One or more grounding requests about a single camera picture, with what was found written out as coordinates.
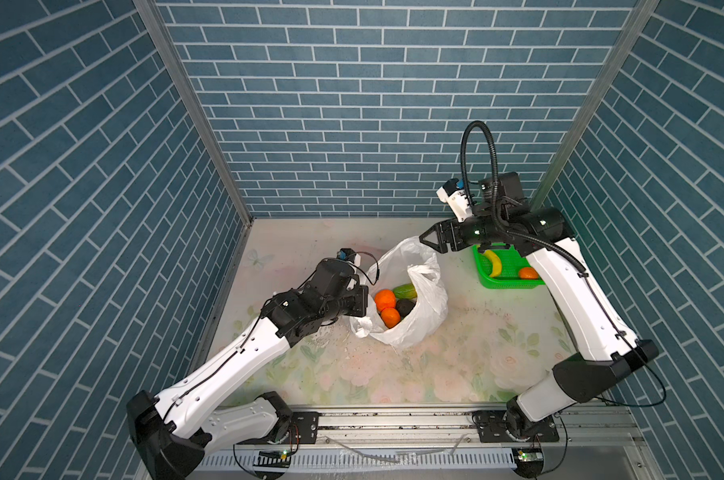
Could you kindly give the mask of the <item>white plastic bag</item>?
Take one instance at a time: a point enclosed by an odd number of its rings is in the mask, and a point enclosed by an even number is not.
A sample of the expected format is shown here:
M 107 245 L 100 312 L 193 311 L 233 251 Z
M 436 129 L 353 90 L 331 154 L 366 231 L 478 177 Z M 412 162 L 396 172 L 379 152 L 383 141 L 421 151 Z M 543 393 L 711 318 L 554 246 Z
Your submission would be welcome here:
M 448 294 L 437 253 L 410 237 L 385 253 L 361 277 L 369 288 L 368 306 L 361 317 L 346 316 L 351 332 L 373 338 L 396 349 L 407 349 L 434 333 L 448 315 Z M 375 306 L 374 296 L 385 289 L 411 284 L 416 293 L 414 309 L 389 328 Z

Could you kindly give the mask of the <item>dark avocado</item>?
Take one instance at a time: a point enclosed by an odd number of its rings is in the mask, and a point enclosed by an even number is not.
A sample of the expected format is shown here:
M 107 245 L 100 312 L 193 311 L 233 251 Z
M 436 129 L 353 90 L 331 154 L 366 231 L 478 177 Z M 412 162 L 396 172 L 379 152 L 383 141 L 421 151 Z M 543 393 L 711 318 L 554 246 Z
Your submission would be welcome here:
M 414 299 L 398 299 L 396 302 L 396 310 L 400 315 L 401 319 L 406 318 L 415 308 L 416 301 Z

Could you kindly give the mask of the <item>green plastic basket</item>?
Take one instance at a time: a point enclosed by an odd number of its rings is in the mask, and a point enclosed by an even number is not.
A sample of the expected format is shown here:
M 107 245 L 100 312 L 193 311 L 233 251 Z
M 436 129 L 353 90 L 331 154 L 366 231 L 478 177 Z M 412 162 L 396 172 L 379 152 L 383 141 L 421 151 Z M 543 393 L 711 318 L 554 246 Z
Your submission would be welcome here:
M 543 286 L 545 282 L 540 277 L 538 280 L 521 280 L 518 272 L 523 267 L 531 267 L 526 258 L 523 258 L 513 246 L 505 244 L 493 244 L 491 249 L 501 258 L 503 271 L 496 278 L 490 278 L 490 262 L 483 256 L 478 246 L 472 247 L 472 254 L 475 260 L 477 275 L 480 284 L 487 289 L 533 289 Z

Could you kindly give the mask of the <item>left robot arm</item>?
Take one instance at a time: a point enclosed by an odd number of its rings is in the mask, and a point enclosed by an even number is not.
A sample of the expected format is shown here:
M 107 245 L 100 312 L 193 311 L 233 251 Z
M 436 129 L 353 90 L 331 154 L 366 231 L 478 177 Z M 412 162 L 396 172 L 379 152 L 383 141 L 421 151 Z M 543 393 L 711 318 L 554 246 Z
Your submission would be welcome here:
M 222 402 L 302 339 L 339 318 L 367 313 L 370 279 L 359 252 L 324 258 L 297 288 L 266 300 L 243 333 L 186 378 L 126 405 L 130 438 L 154 479 L 184 479 L 209 455 L 241 442 L 279 442 L 294 433 L 293 412 L 267 392 L 239 407 Z

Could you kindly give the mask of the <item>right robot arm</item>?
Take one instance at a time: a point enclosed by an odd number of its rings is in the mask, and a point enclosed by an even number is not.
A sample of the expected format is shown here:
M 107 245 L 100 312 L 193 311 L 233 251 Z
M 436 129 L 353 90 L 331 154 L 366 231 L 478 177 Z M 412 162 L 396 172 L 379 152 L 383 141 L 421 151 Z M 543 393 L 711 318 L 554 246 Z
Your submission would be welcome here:
M 517 174 L 481 181 L 478 201 L 468 181 L 457 178 L 437 195 L 455 217 L 436 223 L 421 242 L 434 235 L 430 246 L 439 253 L 514 248 L 542 278 L 575 343 L 573 355 L 508 402 L 506 423 L 514 435 L 529 435 L 552 415 L 597 398 L 658 357 L 656 343 L 640 338 L 607 299 L 563 213 L 533 209 Z

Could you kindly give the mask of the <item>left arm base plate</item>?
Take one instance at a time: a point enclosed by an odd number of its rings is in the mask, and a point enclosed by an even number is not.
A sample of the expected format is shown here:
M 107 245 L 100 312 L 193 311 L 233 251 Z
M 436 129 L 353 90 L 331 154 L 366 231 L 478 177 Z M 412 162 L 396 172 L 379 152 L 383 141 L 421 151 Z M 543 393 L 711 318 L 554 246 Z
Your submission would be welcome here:
M 277 445 L 315 444 L 319 431 L 317 411 L 294 412 L 290 418 L 280 417 L 267 434 L 266 442 Z

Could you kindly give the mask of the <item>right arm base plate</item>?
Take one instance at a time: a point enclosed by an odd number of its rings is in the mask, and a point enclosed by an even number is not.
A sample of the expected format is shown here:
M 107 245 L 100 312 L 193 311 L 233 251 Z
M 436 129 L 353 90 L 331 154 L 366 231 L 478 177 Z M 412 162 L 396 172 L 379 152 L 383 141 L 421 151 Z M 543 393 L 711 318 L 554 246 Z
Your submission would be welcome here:
M 470 414 L 479 441 L 483 444 L 500 443 L 557 443 L 560 435 L 552 417 L 539 422 L 525 433 L 513 433 L 505 410 L 476 410 Z

